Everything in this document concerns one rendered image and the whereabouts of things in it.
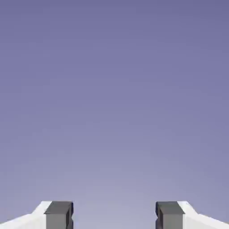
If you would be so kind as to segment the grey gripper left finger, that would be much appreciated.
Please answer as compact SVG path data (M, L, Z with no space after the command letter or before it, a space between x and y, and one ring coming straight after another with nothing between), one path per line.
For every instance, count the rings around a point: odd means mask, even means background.
M74 229L72 201L42 201L32 213L0 224L0 229Z

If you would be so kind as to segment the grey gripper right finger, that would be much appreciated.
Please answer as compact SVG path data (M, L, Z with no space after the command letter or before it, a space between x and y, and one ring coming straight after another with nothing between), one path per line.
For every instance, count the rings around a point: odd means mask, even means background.
M187 201L157 201L156 229L229 229L229 224L199 214Z

